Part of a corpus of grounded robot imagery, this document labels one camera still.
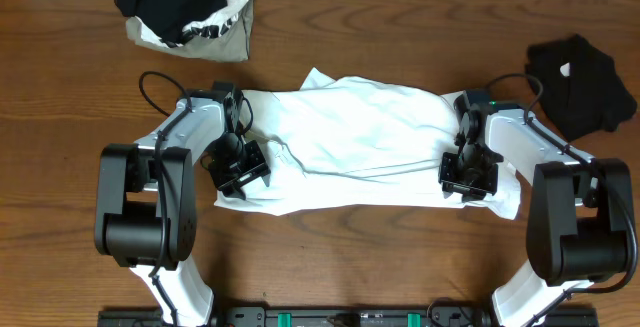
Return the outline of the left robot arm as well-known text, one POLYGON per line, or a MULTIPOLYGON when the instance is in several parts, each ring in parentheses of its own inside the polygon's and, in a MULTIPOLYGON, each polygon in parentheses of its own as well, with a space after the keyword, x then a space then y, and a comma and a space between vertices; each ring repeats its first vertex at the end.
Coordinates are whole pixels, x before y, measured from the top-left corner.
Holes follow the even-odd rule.
POLYGON ((95 245, 141 278, 160 305, 159 325, 208 326, 214 293, 191 255, 197 230, 195 170, 217 192, 243 200, 270 168, 240 114, 249 101, 232 85, 191 91, 147 136, 110 144, 100 156, 95 245))

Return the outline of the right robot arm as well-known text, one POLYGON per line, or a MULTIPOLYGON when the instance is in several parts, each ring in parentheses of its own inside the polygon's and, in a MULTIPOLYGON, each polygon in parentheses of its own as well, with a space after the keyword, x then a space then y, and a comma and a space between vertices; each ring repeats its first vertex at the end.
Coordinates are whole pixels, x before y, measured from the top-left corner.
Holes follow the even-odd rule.
POLYGON ((528 259, 470 324, 547 324, 560 319, 557 307, 576 294, 626 286, 639 260, 627 165, 572 148, 517 104, 463 93, 454 110, 458 150, 442 157, 444 192, 466 201, 494 196, 506 162, 531 185, 528 259))

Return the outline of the white printed t-shirt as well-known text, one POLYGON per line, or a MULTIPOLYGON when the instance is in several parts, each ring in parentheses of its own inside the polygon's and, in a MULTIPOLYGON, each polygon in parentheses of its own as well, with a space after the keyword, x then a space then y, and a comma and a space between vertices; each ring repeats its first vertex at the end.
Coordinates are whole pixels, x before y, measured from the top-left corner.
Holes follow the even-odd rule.
POLYGON ((276 216, 350 205, 478 206, 508 220, 518 213, 521 187, 508 165, 494 195, 443 192, 438 172, 443 154, 456 150, 456 93, 312 69, 297 91, 244 95, 241 119, 252 124, 247 137, 263 151, 270 182, 247 184, 243 199, 219 194, 217 207, 276 216))

